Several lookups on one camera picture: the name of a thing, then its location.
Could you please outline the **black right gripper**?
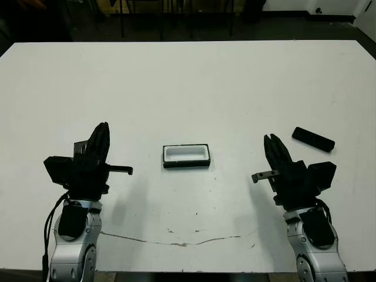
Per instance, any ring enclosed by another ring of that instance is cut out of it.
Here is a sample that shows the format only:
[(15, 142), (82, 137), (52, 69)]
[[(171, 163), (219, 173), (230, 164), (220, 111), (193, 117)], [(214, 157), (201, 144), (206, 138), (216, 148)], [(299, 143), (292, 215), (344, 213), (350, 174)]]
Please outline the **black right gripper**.
[(254, 183), (267, 179), (275, 193), (276, 205), (294, 210), (315, 205), (315, 190), (308, 183), (308, 169), (301, 161), (292, 162), (284, 143), (274, 134), (264, 136), (264, 151), (270, 171), (251, 176)]

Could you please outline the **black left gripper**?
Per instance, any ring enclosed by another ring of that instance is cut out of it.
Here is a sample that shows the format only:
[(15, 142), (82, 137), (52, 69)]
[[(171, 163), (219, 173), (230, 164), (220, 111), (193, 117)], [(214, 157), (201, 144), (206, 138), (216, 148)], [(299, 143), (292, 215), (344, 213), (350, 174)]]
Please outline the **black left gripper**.
[(99, 201), (103, 194), (109, 193), (107, 184), (109, 173), (133, 174), (131, 166), (116, 166), (105, 163), (110, 147), (108, 122), (98, 124), (88, 139), (86, 156), (100, 160), (96, 165), (75, 166), (69, 179), (67, 190), (71, 199)]

